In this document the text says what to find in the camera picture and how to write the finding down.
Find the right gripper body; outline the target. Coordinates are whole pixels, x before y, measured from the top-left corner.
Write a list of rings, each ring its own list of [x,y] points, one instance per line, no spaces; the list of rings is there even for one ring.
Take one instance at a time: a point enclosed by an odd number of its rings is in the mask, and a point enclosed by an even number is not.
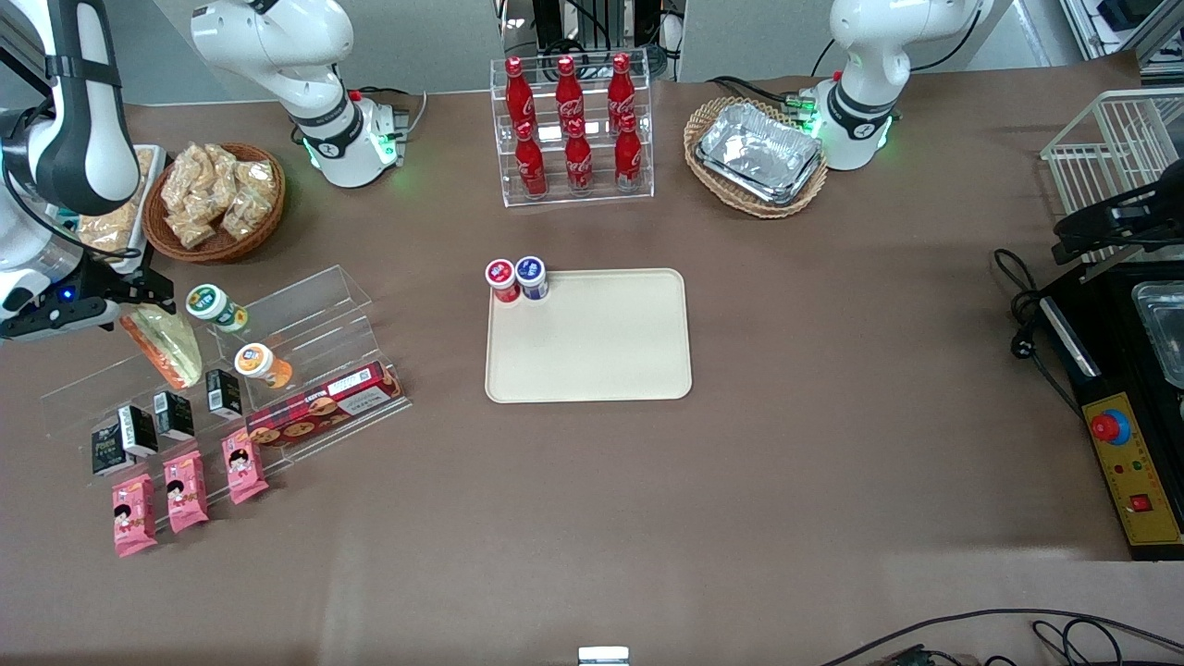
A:
[[[107,321],[105,301],[94,297],[94,278],[105,269],[101,261],[81,260],[62,278],[34,268],[4,271],[4,321]]]

